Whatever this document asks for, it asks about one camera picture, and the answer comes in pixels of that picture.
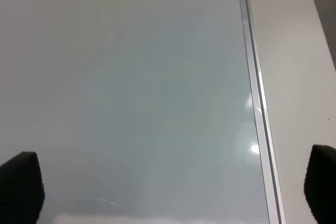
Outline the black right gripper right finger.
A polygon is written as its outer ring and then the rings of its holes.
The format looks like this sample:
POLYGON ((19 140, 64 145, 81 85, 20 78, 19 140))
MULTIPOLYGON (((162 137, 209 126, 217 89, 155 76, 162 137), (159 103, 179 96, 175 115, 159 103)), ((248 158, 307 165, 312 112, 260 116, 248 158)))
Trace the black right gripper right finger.
POLYGON ((312 147, 304 195, 317 223, 335 223, 335 148, 312 147))

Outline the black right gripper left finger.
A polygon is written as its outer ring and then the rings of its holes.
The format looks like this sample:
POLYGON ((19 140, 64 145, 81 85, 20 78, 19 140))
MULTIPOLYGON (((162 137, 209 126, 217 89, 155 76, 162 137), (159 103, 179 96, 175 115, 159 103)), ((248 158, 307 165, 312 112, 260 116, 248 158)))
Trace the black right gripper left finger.
POLYGON ((44 200, 35 152, 21 152, 1 165, 1 223, 36 223, 44 200))

